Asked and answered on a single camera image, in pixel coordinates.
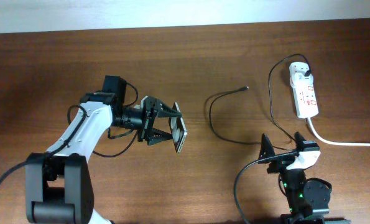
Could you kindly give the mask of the white power strip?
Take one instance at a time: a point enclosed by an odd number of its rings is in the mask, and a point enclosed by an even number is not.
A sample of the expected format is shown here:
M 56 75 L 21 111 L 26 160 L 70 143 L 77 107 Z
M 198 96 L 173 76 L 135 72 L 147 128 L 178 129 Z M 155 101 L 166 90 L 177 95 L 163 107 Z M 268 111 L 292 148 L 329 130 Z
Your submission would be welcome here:
M 294 73 L 302 73 L 305 76 L 312 75 L 310 67 L 304 62 L 292 62 L 289 66 L 290 76 Z M 311 118 L 318 114 L 318 104 L 313 85 L 292 88 L 294 94 L 297 117 L 301 119 Z

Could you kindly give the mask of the black Samsung Galaxy phone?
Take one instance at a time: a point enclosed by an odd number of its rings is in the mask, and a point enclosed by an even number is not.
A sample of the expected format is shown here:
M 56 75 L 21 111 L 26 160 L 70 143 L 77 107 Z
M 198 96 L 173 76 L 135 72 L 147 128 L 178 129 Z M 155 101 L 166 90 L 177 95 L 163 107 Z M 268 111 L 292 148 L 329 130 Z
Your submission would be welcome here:
M 172 139 L 175 146 L 175 151 L 179 154 L 187 137 L 187 129 L 182 117 L 171 117 L 169 119 Z

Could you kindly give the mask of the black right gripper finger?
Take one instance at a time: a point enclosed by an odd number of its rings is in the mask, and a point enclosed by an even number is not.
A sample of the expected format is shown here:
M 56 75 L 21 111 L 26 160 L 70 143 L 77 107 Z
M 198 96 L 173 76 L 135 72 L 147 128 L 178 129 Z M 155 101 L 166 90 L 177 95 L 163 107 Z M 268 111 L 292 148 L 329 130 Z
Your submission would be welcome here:
M 296 132 L 294 134 L 294 138 L 295 138 L 295 143 L 296 143 L 296 149 L 297 150 L 304 150 L 305 149 L 305 138 L 299 133 L 299 132 Z
M 265 133 L 263 133 L 261 137 L 261 149 L 258 157 L 258 159 L 260 160 L 259 163 L 260 164 L 270 163 L 273 156 L 275 156 L 273 145 L 270 142 L 268 136 Z

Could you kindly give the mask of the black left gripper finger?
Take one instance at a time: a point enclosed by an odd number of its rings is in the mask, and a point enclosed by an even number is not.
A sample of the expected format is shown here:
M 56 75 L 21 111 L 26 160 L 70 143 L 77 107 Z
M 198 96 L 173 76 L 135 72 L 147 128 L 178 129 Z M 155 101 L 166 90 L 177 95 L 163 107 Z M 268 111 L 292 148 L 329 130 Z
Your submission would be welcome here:
M 152 128 L 152 130 L 149 132 L 149 134 L 146 137 L 148 146 L 152 146 L 162 141 L 168 141 L 171 139 L 172 139 L 172 134 L 159 130 L 159 129 L 155 129 L 155 128 Z
M 158 118 L 180 118 L 181 112 L 167 106 L 165 103 L 157 104 L 157 117 Z

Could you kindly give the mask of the white USB charger plug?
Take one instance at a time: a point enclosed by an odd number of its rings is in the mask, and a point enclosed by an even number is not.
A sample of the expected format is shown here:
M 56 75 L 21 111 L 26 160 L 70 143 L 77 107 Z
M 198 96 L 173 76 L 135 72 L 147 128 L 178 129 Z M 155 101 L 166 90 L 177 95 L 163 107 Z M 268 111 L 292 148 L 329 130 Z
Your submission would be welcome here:
M 305 76 L 302 73 L 294 73 L 290 76 L 290 85 L 292 88 L 313 85 L 313 75 Z

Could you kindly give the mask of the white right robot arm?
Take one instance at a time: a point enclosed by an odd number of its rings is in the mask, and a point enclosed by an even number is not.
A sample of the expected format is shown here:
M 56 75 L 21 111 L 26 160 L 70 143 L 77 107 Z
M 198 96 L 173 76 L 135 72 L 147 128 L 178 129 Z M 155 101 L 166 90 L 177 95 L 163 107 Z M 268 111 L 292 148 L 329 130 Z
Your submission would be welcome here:
M 315 141 L 307 141 L 300 133 L 295 135 L 296 148 L 283 154 L 276 154 L 266 134 L 261 136 L 261 149 L 257 160 L 245 165 L 237 174 L 233 185 L 233 197 L 241 218 L 246 218 L 238 198 L 238 184 L 241 175 L 254 164 L 268 164 L 267 173 L 278 174 L 280 190 L 289 205 L 289 214 L 274 219 L 276 223 L 351 223 L 345 218 L 326 218 L 332 184 L 319 178 L 306 178 L 305 170 L 314 166 L 321 155 Z

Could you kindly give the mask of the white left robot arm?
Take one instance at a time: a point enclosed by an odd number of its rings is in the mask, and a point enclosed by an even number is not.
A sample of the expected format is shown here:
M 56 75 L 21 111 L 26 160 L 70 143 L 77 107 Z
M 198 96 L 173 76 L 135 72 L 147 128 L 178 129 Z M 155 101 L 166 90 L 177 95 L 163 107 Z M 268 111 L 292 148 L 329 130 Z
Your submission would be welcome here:
M 109 223 L 94 208 L 88 161 L 103 133 L 111 126 L 136 131 L 148 145 L 172 139 L 155 129 L 156 118 L 177 118 L 169 107 L 147 96 L 140 106 L 123 105 L 116 93 L 87 93 L 60 139 L 43 154 L 32 153 L 25 168 L 25 207 L 31 223 Z

